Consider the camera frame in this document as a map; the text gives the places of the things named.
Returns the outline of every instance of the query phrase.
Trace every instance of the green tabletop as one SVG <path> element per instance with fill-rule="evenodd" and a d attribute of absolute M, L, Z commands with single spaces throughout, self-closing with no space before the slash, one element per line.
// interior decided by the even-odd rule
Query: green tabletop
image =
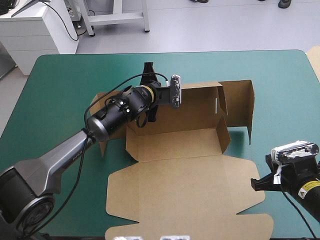
<path fill-rule="evenodd" d="M 244 127 L 230 128 L 232 141 L 225 154 L 253 160 L 260 176 L 270 172 L 265 155 L 273 147 L 296 140 L 320 144 L 320 84 L 302 51 L 47 55 L 36 62 L 0 138 L 0 169 L 36 158 L 78 132 L 95 94 L 141 73 L 144 62 L 154 62 L 155 71 L 168 77 L 181 75 L 184 83 L 252 80 L 252 143 Z M 124 139 L 110 141 L 104 157 L 98 144 L 90 148 L 77 190 L 44 231 L 53 236 L 103 236 L 109 227 L 132 223 L 108 215 L 105 207 L 108 175 L 134 163 Z M 64 173 L 56 206 L 69 193 L 77 170 L 75 163 Z M 319 223 L 303 212 L 320 236 Z M 279 192 L 266 192 L 263 203 L 243 213 L 270 214 L 274 238 L 310 236 Z"/>

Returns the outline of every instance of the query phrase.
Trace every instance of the warning label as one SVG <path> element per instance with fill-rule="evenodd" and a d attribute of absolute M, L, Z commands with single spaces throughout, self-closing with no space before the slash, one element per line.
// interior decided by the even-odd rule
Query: warning label
<path fill-rule="evenodd" d="M 315 187 L 320 187 L 320 181 L 309 181 L 307 182 L 305 185 L 303 185 L 299 192 L 298 192 L 298 196 L 302 199 L 305 199 L 307 193 L 315 188 Z"/>

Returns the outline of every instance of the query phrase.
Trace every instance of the black cable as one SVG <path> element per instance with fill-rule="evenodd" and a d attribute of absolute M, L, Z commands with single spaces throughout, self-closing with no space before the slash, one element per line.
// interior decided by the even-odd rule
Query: black cable
<path fill-rule="evenodd" d="M 44 228 L 47 224 L 49 224 L 61 212 L 61 210 L 68 203 L 69 199 L 71 198 L 71 196 L 75 192 L 75 190 L 76 190 L 76 188 L 78 186 L 79 180 L 80 180 L 80 176 L 81 176 L 81 171 L 82 171 L 82 167 L 83 167 L 83 164 L 84 164 L 85 151 L 86 151 L 86 147 L 87 147 L 87 144 L 88 144 L 88 140 L 89 140 L 89 136 L 87 135 L 86 139 L 84 141 L 82 152 L 81 152 L 81 159 L 80 159 L 80 164 L 79 164 L 79 169 L 78 169 L 78 174 L 77 174 L 77 177 L 76 177 L 76 181 L 75 181 L 75 183 L 74 183 L 74 185 L 73 185 L 68 197 L 64 200 L 64 202 L 60 206 L 60 208 L 45 223 L 43 223 L 41 226 L 37 227 L 36 229 L 33 229 L 31 231 L 31 233 L 29 233 L 28 235 L 25 235 L 23 238 L 31 237 L 33 234 L 35 234 L 36 232 L 38 232 L 39 230 Z"/>
<path fill-rule="evenodd" d="M 86 130 L 88 131 L 88 127 L 87 127 L 87 114 L 88 114 L 88 111 L 92 108 L 93 105 L 95 105 L 98 101 L 100 101 L 101 99 L 103 99 L 105 96 L 107 96 L 108 94 L 110 94 L 111 92 L 113 92 L 114 90 L 116 90 L 117 88 L 119 88 L 121 85 L 125 84 L 126 82 L 136 78 L 136 77 L 139 77 L 139 76 L 145 76 L 145 75 L 151 75 L 151 74 L 154 74 L 154 75 L 159 75 L 161 77 L 163 77 L 166 81 L 168 81 L 167 77 L 163 74 L 160 74 L 160 73 L 155 73 L 155 72 L 147 72 L 147 73 L 140 73 L 140 74 L 137 74 L 137 75 L 134 75 L 130 78 L 128 78 L 127 80 L 123 81 L 122 83 L 120 83 L 119 85 L 117 85 L 116 87 L 114 87 L 112 90 L 110 90 L 109 92 L 105 93 L 104 95 L 102 95 L 101 97 L 99 97 L 97 100 L 95 100 L 84 112 L 84 122 L 85 122 L 85 128 Z M 67 198 L 65 199 L 65 201 L 63 202 L 63 204 L 60 206 L 60 208 L 45 222 L 43 223 L 41 226 L 37 227 L 36 229 L 33 229 L 29 234 L 27 235 L 24 235 L 22 237 L 22 239 L 25 239 L 25 238 L 29 238 L 31 237 L 33 234 L 35 234 L 36 232 L 40 231 L 42 228 L 44 228 L 47 224 L 49 224 L 60 212 L 61 210 L 66 206 L 66 204 L 68 203 L 69 199 L 72 197 L 74 191 L 76 190 L 77 186 L 78 186 L 78 183 L 79 183 L 79 180 L 80 180 L 80 176 L 81 176 L 81 172 L 82 172 L 82 167 L 83 167 L 83 163 L 84 163 L 84 158 L 85 158 L 85 151 L 86 151 L 86 148 L 87 148 L 87 144 L 88 144 L 88 140 L 89 140 L 89 135 L 87 135 L 86 139 L 85 139 L 85 142 L 84 142 L 84 145 L 83 145 L 83 148 L 82 148 L 82 151 L 81 151 L 81 159 L 80 159 L 80 164 L 79 164 L 79 169 L 78 169 L 78 174 L 77 174 L 77 177 L 76 177 L 76 181 L 69 193 L 69 195 L 67 196 Z"/>
<path fill-rule="evenodd" d="M 299 208 L 294 204 L 293 201 L 291 201 L 291 199 L 287 196 L 287 194 L 285 193 L 282 185 L 280 184 L 280 189 L 281 189 L 281 192 L 283 194 L 283 196 L 288 200 L 288 202 L 295 208 L 295 210 L 299 213 L 300 217 L 302 218 L 302 220 L 304 221 L 305 225 L 307 226 L 307 228 L 309 229 L 310 233 L 312 234 L 312 236 L 314 237 L 314 239 L 317 239 L 314 231 L 312 231 L 309 223 L 307 222 L 305 216 L 302 214 L 302 212 L 299 210 Z"/>
<path fill-rule="evenodd" d="M 59 18 L 61 19 L 61 21 L 62 21 L 62 23 L 63 23 L 63 25 L 64 25 L 64 28 L 65 28 L 66 32 L 68 33 L 69 37 L 70 37 L 73 41 L 78 41 L 78 40 L 79 40 L 79 35 L 76 35 L 76 39 L 71 36 L 71 34 L 70 34 L 70 32 L 69 32 L 66 24 L 65 24 L 65 21 L 62 19 L 62 17 L 60 16 L 60 14 L 59 14 L 52 6 L 50 6 L 49 4 L 47 4 L 46 2 L 41 1 L 41 0 L 39 0 L 39 2 L 47 5 L 49 8 L 51 8 L 51 9 L 59 16 Z"/>
<path fill-rule="evenodd" d="M 145 75 L 159 75 L 161 77 L 163 77 L 165 79 L 166 82 L 168 82 L 168 78 L 163 75 L 163 74 L 160 74 L 160 73 L 156 73 L 156 72 L 146 72 L 146 73 L 140 73 L 140 74 L 137 74 L 137 75 L 134 75 L 132 77 L 129 77 L 127 80 L 124 80 L 122 83 L 120 83 L 119 85 L 115 86 L 113 89 L 111 89 L 110 91 L 108 91 L 107 93 L 103 94 L 102 96 L 100 96 L 97 100 L 95 100 L 93 103 L 91 103 L 90 106 L 88 106 L 88 108 L 84 111 L 84 116 L 83 116 L 83 119 L 84 119 L 84 124 L 85 124 L 85 128 L 88 129 L 88 123 L 87 123 L 87 114 L 89 112 L 89 110 L 97 103 L 99 102 L 101 99 L 103 99 L 105 96 L 109 95 L 110 93 L 112 93 L 114 90 L 116 90 L 117 88 L 119 88 L 120 86 L 122 86 L 123 84 L 129 82 L 130 80 L 132 79 L 135 79 L 137 77 L 140 77 L 140 76 L 145 76 Z"/>

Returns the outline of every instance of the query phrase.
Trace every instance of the floor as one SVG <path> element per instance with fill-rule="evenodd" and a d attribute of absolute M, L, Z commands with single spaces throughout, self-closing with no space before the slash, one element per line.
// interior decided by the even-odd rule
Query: floor
<path fill-rule="evenodd" d="M 141 9 L 140 0 L 123 0 L 124 12 Z M 87 0 L 96 14 L 108 0 Z M 151 31 L 143 24 L 96 26 L 95 37 L 80 37 L 77 54 L 201 52 L 299 49 L 320 44 L 320 0 L 149 0 Z M 0 80 L 0 136 L 27 81 L 16 68 Z"/>

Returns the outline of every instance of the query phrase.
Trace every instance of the shoe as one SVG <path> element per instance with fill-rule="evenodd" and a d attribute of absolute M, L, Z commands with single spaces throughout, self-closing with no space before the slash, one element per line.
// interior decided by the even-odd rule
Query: shoe
<path fill-rule="evenodd" d="M 280 0 L 278 3 L 278 7 L 281 9 L 286 9 L 290 6 L 291 0 Z"/>

